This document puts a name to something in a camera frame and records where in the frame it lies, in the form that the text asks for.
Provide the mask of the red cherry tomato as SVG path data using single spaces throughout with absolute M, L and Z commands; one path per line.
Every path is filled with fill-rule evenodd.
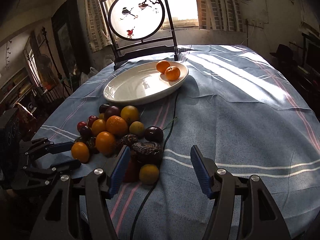
M 77 128 L 77 130 L 78 130 L 78 132 L 79 132 L 79 131 L 80 131 L 83 127 L 85 127 L 85 126 L 87 126 L 87 122 L 81 121 L 81 122 L 79 122 L 79 123 L 77 124 L 76 128 Z
M 96 120 L 98 120 L 99 118 L 96 116 L 96 115 L 90 115 L 89 117 L 88 117 L 88 119 L 87 119 L 87 126 L 89 127 L 89 128 L 91 128 L 92 127 L 92 125 L 93 125 L 93 123 L 96 121 Z

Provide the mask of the small orange tangerine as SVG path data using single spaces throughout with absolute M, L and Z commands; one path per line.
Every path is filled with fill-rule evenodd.
M 109 132 L 101 132 L 96 137 L 95 146 L 103 155 L 111 155 L 116 147 L 116 138 Z

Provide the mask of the small green yellow fruit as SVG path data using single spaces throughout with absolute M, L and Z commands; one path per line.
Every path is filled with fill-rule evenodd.
M 129 127 L 129 132 L 131 134 L 136 135 L 139 138 L 144 137 L 144 131 L 145 131 L 144 124 L 140 121 L 133 122 Z

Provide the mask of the dark wrinkled passion fruit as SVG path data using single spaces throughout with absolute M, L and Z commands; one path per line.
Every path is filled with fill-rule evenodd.
M 140 165 L 153 164 L 160 167 L 163 147 L 156 142 L 136 142 L 132 145 L 131 158 Z

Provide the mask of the large orange mandarin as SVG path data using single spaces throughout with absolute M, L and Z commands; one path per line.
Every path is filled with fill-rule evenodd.
M 164 74 L 168 81 L 176 81 L 179 79 L 181 71 L 176 66 L 170 66 L 165 70 Z

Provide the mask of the dark red plum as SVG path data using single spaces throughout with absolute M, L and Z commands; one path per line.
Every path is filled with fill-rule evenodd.
M 120 116 L 121 109 L 117 106 L 109 106 L 104 114 L 104 119 L 107 121 L 112 116 Z

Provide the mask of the yellow orange fruit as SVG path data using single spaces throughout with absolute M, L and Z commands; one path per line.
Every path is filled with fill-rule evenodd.
M 135 121 L 139 121 L 140 113 L 135 106 L 125 106 L 120 113 L 120 117 L 123 118 L 128 125 Z

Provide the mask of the dark framed painting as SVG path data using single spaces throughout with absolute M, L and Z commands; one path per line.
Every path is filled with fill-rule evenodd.
M 66 0 L 51 18 L 57 52 L 65 74 L 88 74 L 90 60 L 80 24 L 77 0 Z

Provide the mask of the blue striped tablecloth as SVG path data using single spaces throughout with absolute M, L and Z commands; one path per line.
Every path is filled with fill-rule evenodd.
M 319 121 L 294 87 L 244 46 L 181 46 L 189 69 L 180 89 L 140 106 L 146 126 L 164 130 L 156 187 L 125 183 L 107 205 L 120 239 L 201 239 L 213 202 L 190 161 L 197 145 L 218 167 L 259 176 L 291 237 L 319 213 Z

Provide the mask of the white oval plate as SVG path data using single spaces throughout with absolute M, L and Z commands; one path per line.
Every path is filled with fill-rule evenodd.
M 170 81 L 156 69 L 156 62 L 140 64 L 128 69 L 107 82 L 103 96 L 108 102 L 119 105 L 144 105 L 169 96 L 183 85 L 189 69 L 171 61 L 180 70 L 180 77 Z

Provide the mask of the left checkered curtain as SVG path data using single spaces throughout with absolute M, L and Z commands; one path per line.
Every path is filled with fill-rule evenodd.
M 111 45 L 100 1 L 84 0 L 87 40 L 93 53 Z

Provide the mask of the checkered curtain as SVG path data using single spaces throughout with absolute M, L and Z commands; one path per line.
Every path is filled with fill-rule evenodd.
M 199 28 L 243 32 L 238 0 L 196 0 Z
M 100 1 L 84 0 L 87 40 L 93 53 L 111 45 Z

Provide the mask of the round bird screen stand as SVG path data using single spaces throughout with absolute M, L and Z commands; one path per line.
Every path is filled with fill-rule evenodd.
M 127 61 L 173 53 L 178 46 L 168 0 L 100 0 L 111 40 L 114 70 Z

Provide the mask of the right checkered curtain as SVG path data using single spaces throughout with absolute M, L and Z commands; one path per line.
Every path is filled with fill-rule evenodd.
M 243 32 L 238 0 L 196 0 L 199 28 Z

